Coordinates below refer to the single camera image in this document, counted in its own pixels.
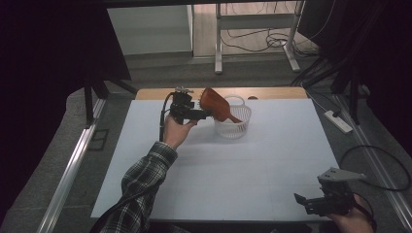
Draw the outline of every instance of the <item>person's hand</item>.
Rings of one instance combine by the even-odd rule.
[[[168,115],[164,121],[163,142],[174,150],[180,146],[188,136],[191,128],[197,124],[197,120],[190,120],[186,124],[179,124],[176,120]]]
[[[358,195],[354,195],[355,200],[361,205],[361,199]],[[328,215],[342,233],[373,233],[372,226],[368,222],[367,217],[358,209],[353,208],[347,215],[341,216],[336,214]]]

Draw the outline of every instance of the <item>wall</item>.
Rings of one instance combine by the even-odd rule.
[[[192,51],[191,7],[108,9],[123,55]]]

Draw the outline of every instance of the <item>aluminum rail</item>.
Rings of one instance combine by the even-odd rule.
[[[347,111],[348,106],[345,100],[342,99],[342,96],[334,95],[333,97],[337,101],[337,103],[342,107],[343,116],[354,129],[355,138],[358,141],[358,143],[360,145],[370,145],[370,142],[367,139],[365,133],[363,132],[362,127],[360,125],[356,125],[353,122],[351,116]],[[379,159],[376,150],[365,148],[363,149],[363,155],[369,163],[370,167],[372,168],[372,171],[374,172],[375,176],[377,177],[381,185],[395,188],[396,185],[394,183],[394,180],[391,178],[384,164]],[[407,201],[405,200],[403,194],[401,192],[394,191],[385,191],[385,194],[388,196],[388,199],[394,207],[397,216],[399,217],[399,220],[402,222],[405,230],[407,232],[412,233],[412,210]]]
[[[72,156],[67,164],[66,170],[54,192],[54,195],[49,203],[48,209],[46,210],[43,220],[37,229],[38,233],[53,232],[55,224],[57,223],[58,217],[60,216],[61,210],[63,209],[64,203],[67,199],[69,191],[72,187],[73,181],[76,178],[77,172],[80,165],[82,164],[83,157],[86,153],[87,146],[93,136],[96,123],[100,117],[100,113],[104,107],[106,100],[98,99],[94,105],[94,121],[90,128],[84,129],[83,133],[76,145]]]

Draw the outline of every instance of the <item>power strip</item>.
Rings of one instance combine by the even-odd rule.
[[[349,124],[347,124],[345,121],[343,121],[343,119],[341,119],[339,116],[333,116],[333,111],[327,111],[326,113],[324,113],[324,115],[343,133],[347,134],[353,130],[353,128],[349,126]]]

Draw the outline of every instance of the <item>plaid shirt sleeve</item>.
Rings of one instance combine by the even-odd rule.
[[[117,209],[101,230],[109,232],[147,232],[149,217],[159,186],[166,178],[167,170],[178,157],[175,150],[162,142],[155,142],[148,155],[132,165],[121,181],[120,202],[136,193],[150,190],[143,196]]]

